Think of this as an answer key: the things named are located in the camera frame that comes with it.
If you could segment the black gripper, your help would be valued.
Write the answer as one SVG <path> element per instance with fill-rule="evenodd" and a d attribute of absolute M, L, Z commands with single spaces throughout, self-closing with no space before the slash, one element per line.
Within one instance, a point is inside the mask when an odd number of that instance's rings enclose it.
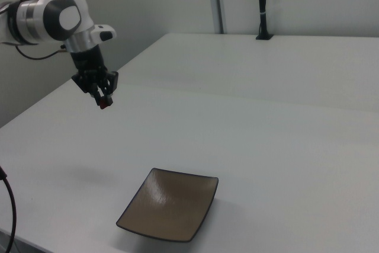
<path fill-rule="evenodd" d="M 100 47 L 94 46 L 84 52 L 71 53 L 71 58 L 78 70 L 72 76 L 77 86 L 84 93 L 89 93 L 97 106 L 112 104 L 112 95 L 118 84 L 118 72 L 107 69 Z"/>

